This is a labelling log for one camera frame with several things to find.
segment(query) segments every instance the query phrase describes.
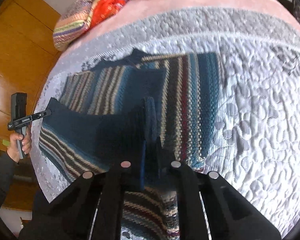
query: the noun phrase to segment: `silver screw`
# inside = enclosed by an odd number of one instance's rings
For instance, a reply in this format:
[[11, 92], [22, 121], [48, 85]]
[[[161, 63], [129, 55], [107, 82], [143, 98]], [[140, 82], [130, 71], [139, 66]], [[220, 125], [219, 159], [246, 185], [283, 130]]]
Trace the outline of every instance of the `silver screw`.
[[217, 179], [219, 177], [219, 174], [216, 171], [210, 171], [209, 177], [212, 179]]
[[173, 162], [171, 163], [171, 166], [174, 167], [174, 168], [179, 168], [179, 167], [181, 166], [181, 163], [178, 162], [178, 161], [173, 161]]
[[84, 174], [82, 174], [82, 177], [84, 179], [91, 179], [93, 176], [92, 172], [91, 171], [86, 171]]
[[129, 162], [129, 161], [124, 161], [124, 162], [122, 162], [120, 165], [121, 165], [121, 167], [123, 167], [123, 168], [128, 168], [128, 167], [131, 166], [131, 162]]

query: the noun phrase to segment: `quilted bedspread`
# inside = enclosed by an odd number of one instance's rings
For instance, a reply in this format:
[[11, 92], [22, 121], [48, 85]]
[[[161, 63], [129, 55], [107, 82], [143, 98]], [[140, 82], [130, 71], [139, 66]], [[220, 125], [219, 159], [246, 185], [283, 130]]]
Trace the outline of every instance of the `quilted bedspread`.
[[[44, 110], [51, 97], [59, 99], [69, 74], [90, 69], [101, 58], [120, 59], [133, 48], [152, 54], [218, 55], [218, 112], [200, 171], [218, 171], [285, 236], [300, 218], [299, 33], [280, 19], [246, 10], [200, 7], [158, 14], [61, 58], [35, 111]], [[32, 126], [31, 159], [52, 201], [68, 182], [41, 154], [40, 127], [41, 122]]]

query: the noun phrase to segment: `red cloth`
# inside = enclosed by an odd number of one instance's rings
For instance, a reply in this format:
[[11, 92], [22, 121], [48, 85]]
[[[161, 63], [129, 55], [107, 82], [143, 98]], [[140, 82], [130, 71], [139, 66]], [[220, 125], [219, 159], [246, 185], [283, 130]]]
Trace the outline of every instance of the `red cloth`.
[[115, 15], [129, 0], [100, 0], [93, 11], [90, 29]]

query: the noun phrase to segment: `dark sleeve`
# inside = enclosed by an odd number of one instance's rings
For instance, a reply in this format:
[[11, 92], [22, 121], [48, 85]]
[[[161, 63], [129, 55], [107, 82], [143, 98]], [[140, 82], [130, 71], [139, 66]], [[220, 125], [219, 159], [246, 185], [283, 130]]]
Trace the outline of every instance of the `dark sleeve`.
[[2, 206], [10, 184], [12, 183], [13, 173], [16, 163], [9, 157], [7, 153], [0, 158], [0, 207]]

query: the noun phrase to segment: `person's arm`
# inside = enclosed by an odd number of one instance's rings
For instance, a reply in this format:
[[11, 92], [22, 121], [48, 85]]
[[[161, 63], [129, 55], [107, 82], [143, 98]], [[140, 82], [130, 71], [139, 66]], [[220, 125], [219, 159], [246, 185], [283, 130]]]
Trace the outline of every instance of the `person's arm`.
[[[5, 154], [0, 158], [0, 207], [2, 206], [10, 184], [12, 183], [13, 173], [16, 163], [19, 162], [19, 152], [17, 147], [17, 140], [22, 140], [23, 136], [18, 133], [10, 135], [10, 146]], [[22, 140], [22, 149], [25, 154], [31, 150], [31, 132], [30, 129], [26, 130], [26, 137]]]

